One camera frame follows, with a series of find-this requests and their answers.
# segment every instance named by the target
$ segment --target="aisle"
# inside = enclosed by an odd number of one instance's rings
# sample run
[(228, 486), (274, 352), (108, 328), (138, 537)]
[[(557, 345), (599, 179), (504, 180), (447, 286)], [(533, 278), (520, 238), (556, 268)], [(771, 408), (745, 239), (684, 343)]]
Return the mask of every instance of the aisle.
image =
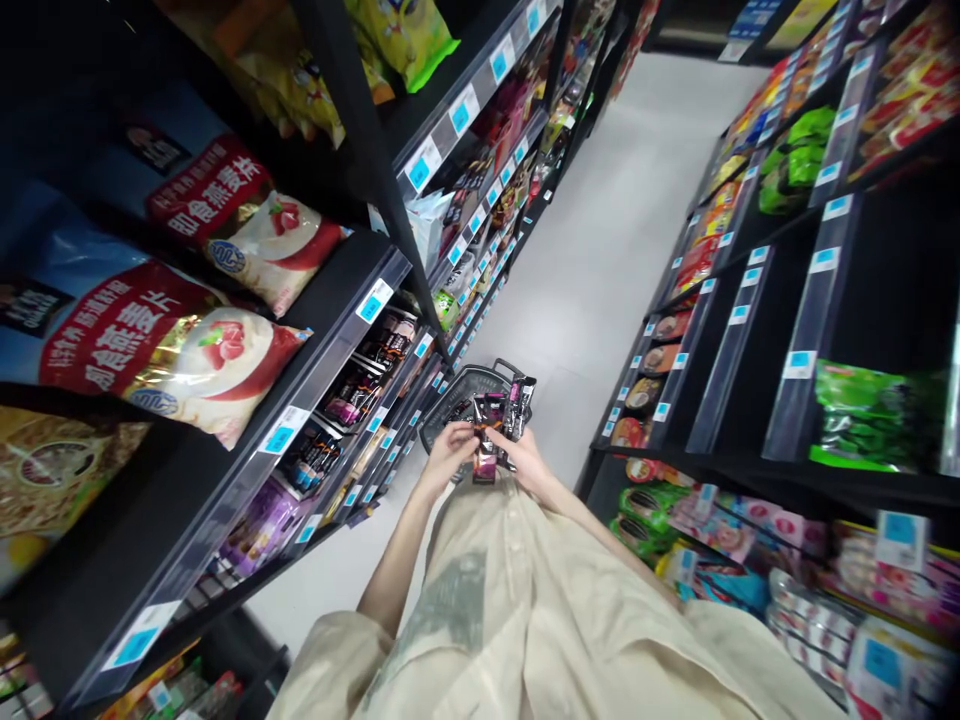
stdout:
[[(716, 138), (767, 73), (638, 57), (465, 358), (502, 357), (538, 379), (530, 426), (570, 487)], [(296, 654), (317, 617), (356, 607), (425, 459), (415, 447), (373, 518), (339, 531), (247, 603), (278, 644)]]

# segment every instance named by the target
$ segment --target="yellow snack bag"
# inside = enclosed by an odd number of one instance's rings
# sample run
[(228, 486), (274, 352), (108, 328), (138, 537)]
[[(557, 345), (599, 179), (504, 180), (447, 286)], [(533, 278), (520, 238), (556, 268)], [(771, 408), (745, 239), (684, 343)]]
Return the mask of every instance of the yellow snack bag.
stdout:
[(411, 93), (460, 44), (433, 0), (347, 0), (347, 10)]

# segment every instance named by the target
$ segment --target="tiled floor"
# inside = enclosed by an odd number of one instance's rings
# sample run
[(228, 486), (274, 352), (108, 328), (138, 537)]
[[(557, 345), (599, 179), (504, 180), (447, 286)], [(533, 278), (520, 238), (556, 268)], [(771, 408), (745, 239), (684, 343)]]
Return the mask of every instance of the tiled floor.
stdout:
[[(641, 55), (581, 148), (466, 356), (538, 379), (531, 427), (573, 486), (717, 136), (766, 71)], [(247, 604), (296, 653), (320, 615), (356, 607), (416, 482), (416, 447), (374, 516)], [(423, 551), (407, 603), (419, 597)]]

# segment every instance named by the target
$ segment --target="chip bag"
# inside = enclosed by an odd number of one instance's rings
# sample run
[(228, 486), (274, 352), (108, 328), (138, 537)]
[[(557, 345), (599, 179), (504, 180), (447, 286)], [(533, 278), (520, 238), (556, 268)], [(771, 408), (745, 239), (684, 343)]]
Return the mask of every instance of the chip bag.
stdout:
[(0, 381), (110, 393), (231, 450), (309, 337), (97, 230), (44, 185), (3, 233), (18, 244), (0, 282)]
[(433, 0), (347, 0), (347, 11), (411, 93), (460, 44)]
[(162, 225), (282, 317), (348, 231), (274, 187), (186, 85), (148, 97), (87, 169), (85, 191)]

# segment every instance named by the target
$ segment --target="purple package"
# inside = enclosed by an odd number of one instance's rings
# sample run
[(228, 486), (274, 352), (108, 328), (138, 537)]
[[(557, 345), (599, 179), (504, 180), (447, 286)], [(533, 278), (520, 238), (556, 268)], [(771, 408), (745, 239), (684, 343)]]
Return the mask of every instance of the purple package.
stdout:
[(220, 554), (240, 575), (249, 577), (283, 549), (304, 509), (296, 491), (271, 475), (247, 506)]

